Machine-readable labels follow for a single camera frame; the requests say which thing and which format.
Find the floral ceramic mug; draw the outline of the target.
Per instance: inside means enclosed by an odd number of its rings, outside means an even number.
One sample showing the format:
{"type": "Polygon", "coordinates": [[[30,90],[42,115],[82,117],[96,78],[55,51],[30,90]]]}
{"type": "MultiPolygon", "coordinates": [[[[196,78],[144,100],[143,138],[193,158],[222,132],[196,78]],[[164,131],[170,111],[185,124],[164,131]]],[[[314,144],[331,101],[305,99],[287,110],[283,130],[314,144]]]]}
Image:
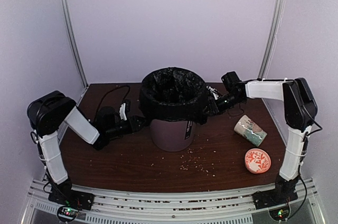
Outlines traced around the floral ceramic mug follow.
{"type": "Polygon", "coordinates": [[[259,147],[267,136],[267,133],[247,115],[237,121],[234,131],[255,147],[259,147]]]}

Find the black plastic trash bag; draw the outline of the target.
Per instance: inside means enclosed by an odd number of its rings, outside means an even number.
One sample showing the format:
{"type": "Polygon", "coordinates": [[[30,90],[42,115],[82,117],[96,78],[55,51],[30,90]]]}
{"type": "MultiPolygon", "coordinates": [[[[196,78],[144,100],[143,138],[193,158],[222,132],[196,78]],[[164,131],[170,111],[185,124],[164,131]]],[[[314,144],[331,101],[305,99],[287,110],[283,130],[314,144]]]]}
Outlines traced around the black plastic trash bag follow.
{"type": "Polygon", "coordinates": [[[195,72],[176,67],[149,73],[141,83],[139,110],[148,120],[192,121],[203,125],[208,116],[206,82],[195,72]]]}

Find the mauve plastic trash bin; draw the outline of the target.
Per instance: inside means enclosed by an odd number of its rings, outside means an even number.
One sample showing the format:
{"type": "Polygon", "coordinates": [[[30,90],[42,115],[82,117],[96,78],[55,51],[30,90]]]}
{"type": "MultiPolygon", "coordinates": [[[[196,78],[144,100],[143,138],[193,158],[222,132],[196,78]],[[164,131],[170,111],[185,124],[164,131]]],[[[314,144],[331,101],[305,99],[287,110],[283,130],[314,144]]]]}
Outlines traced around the mauve plastic trash bin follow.
{"type": "Polygon", "coordinates": [[[166,152],[179,152],[188,148],[194,140],[195,130],[196,123],[193,121],[154,119],[150,124],[153,143],[166,152]]]}

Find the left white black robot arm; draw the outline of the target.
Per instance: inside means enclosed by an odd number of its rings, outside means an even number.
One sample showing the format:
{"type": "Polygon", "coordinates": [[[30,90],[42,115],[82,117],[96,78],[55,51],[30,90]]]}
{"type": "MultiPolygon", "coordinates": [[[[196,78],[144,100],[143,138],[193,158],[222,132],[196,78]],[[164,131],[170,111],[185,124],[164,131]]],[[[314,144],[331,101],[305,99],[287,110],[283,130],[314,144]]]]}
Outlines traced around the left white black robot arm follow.
{"type": "Polygon", "coordinates": [[[113,139],[140,131],[147,123],[138,115],[128,116],[130,101],[123,100],[119,110],[99,106],[93,120],[85,117],[76,102],[59,91],[53,91],[30,103],[27,117],[32,139],[38,146],[40,159],[50,183],[57,186],[55,196],[65,205],[76,200],[71,181],[63,164],[58,130],[66,124],[87,144],[101,150],[113,139]]]}

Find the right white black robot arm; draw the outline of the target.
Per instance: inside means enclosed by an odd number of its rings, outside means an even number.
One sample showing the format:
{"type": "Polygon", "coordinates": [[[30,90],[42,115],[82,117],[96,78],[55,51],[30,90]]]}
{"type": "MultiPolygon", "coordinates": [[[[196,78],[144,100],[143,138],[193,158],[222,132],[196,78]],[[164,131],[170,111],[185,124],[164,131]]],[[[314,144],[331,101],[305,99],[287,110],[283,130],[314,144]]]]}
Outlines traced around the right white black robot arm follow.
{"type": "Polygon", "coordinates": [[[236,104],[250,99],[272,99],[284,104],[285,121],[288,126],[286,152],[279,174],[272,190],[253,195],[257,200],[271,199],[274,203],[283,203],[291,199],[295,186],[301,178],[300,170],[307,153],[308,138],[316,123],[317,104],[305,78],[269,80],[256,79],[242,81],[232,71],[226,73],[222,82],[227,94],[208,98],[204,108],[207,115],[220,115],[236,104]]]}

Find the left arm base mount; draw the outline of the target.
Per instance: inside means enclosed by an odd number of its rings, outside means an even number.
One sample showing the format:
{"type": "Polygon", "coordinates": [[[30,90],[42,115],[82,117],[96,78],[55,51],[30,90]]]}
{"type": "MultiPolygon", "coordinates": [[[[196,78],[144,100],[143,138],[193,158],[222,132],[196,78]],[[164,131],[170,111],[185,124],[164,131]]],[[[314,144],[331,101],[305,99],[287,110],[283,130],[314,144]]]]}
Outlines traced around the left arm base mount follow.
{"type": "Polygon", "coordinates": [[[64,223],[75,220],[80,211],[91,210],[95,196],[92,193],[76,190],[68,191],[68,194],[57,188],[52,188],[48,200],[59,204],[56,216],[64,223]]]}

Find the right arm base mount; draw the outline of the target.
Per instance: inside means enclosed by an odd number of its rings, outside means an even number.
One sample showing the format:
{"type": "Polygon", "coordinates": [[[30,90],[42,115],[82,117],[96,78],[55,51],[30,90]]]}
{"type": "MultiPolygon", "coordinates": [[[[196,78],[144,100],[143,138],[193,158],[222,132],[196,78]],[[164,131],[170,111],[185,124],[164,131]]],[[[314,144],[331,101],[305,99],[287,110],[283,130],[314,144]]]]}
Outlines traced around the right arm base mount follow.
{"type": "Polygon", "coordinates": [[[267,209],[269,216],[274,221],[287,221],[291,216],[290,203],[298,199],[296,192],[292,192],[286,198],[279,197],[274,190],[258,191],[252,195],[257,210],[267,209]]]}

